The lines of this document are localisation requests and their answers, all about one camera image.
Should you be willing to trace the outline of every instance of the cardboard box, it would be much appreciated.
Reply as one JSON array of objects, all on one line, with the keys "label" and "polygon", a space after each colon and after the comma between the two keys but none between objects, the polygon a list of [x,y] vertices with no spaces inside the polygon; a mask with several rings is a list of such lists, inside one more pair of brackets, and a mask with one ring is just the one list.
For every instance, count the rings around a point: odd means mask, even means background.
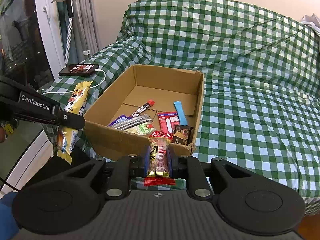
[{"label": "cardboard box", "polygon": [[95,152],[112,160],[128,154],[143,153],[148,137],[108,127],[120,115],[131,115],[149,99],[155,104],[143,114],[153,119],[159,130],[157,112],[175,111],[174,101],[181,101],[188,125],[195,132],[188,146],[170,144],[177,155],[190,155],[195,147],[203,101],[204,75],[201,72],[133,65],[123,72],[85,113],[84,133]]}]

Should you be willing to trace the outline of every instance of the green and white checkered cloth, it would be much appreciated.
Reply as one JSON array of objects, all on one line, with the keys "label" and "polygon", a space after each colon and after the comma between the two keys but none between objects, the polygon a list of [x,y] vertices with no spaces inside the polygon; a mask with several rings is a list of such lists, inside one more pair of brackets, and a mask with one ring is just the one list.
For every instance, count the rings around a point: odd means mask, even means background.
[{"label": "green and white checkered cloth", "polygon": [[[319,44],[307,26],[231,0],[139,0],[129,5],[117,42],[86,60],[106,71],[86,110],[130,65],[206,73],[197,149],[287,185],[320,210]],[[60,77],[46,91],[88,78]],[[49,95],[64,107],[68,95]],[[46,126],[52,143],[56,127]],[[77,145],[95,152],[82,132]],[[183,187],[183,181],[177,187]]]}]

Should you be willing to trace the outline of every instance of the person's hand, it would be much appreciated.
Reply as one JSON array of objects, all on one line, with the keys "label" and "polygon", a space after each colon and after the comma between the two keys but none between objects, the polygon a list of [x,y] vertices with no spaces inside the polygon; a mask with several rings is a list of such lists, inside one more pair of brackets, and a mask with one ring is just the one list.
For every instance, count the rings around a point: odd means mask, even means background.
[{"label": "person's hand", "polygon": [[0,126],[0,143],[5,141],[5,130]]}]

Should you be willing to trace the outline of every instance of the crosshair logo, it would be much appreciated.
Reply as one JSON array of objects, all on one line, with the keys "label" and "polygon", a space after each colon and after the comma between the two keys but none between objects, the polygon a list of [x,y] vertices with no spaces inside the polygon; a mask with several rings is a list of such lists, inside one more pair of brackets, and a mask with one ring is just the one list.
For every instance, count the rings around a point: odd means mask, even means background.
[{"label": "crosshair logo", "polygon": [[162,197],[163,196],[163,194],[161,194],[161,193],[159,193],[159,192],[157,192],[157,193],[155,193],[155,194],[153,194],[155,197],[157,197],[157,198],[160,198],[160,197]]}]

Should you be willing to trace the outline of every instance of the smartphone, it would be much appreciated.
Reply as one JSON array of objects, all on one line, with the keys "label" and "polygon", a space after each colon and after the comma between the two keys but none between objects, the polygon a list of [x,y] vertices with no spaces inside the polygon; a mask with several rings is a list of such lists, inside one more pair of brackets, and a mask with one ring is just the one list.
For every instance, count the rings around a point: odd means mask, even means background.
[{"label": "smartphone", "polygon": [[98,64],[70,64],[59,71],[60,76],[81,76],[87,77],[99,68]]}]

